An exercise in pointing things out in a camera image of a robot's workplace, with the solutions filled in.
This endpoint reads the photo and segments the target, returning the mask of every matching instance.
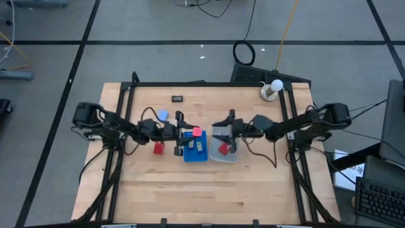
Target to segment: yellow cable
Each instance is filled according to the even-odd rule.
[[[278,57],[277,57],[277,63],[276,63],[275,70],[277,70],[278,62],[280,61],[281,52],[282,52],[282,49],[283,49],[283,43],[284,43],[285,35],[287,35],[287,31],[288,31],[289,28],[290,28],[292,15],[294,15],[294,13],[296,12],[297,5],[298,5],[298,0],[296,0],[296,3],[294,4],[294,8],[293,8],[292,11],[291,11],[291,15],[290,15],[290,18],[289,18],[289,22],[287,23],[287,26],[286,26],[286,28],[285,28],[285,30],[284,30],[283,39],[281,40],[280,49],[278,50]]]
[[[14,45],[2,32],[0,32],[0,35],[10,44],[12,45],[22,56],[24,56],[24,58],[28,61],[29,65],[22,65],[22,66],[14,66],[11,68],[7,68],[6,70],[15,70],[15,69],[21,69],[21,68],[26,68],[26,67],[31,67],[31,60],[30,58],[28,58],[28,56],[21,51],[16,45]]]

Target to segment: blue tray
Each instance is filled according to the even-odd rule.
[[[192,137],[192,132],[184,132],[184,137]],[[197,142],[202,144],[202,152],[197,151]],[[202,131],[202,135],[194,140],[194,147],[189,149],[186,145],[184,146],[183,153],[184,162],[206,162],[208,161],[208,147],[207,147],[207,133],[205,130]]]

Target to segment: white paper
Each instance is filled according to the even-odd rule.
[[[344,152],[344,151],[340,151],[335,149],[336,154],[333,154],[334,156],[334,160],[342,158],[346,155],[348,155],[348,153]],[[356,181],[356,177],[362,177],[363,176],[363,172],[365,170],[365,165],[364,164],[360,164],[360,165],[356,165],[354,167],[351,168],[347,168],[345,170],[342,170],[342,173],[345,174],[348,178],[350,178],[352,181]],[[334,185],[336,187],[341,187],[344,189],[348,189],[348,190],[352,190],[355,191],[356,190],[356,186],[350,182],[349,180],[347,180],[342,174],[340,174],[339,172],[335,173],[335,183]]]

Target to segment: white ball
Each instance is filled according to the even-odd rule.
[[[271,83],[271,89],[272,89],[272,91],[275,91],[275,92],[278,92],[278,91],[282,90],[283,86],[284,86],[283,82],[281,80],[278,80],[278,79],[274,80]]]

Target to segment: white cord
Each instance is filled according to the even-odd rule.
[[[13,11],[13,36],[11,37],[11,44],[10,47],[7,50],[7,53],[1,58],[0,63],[3,62],[3,60],[8,56],[8,53],[10,53],[11,49],[13,48],[14,45],[14,37],[15,37],[15,12],[14,12],[14,2],[13,0],[10,0],[11,3],[11,10]]]

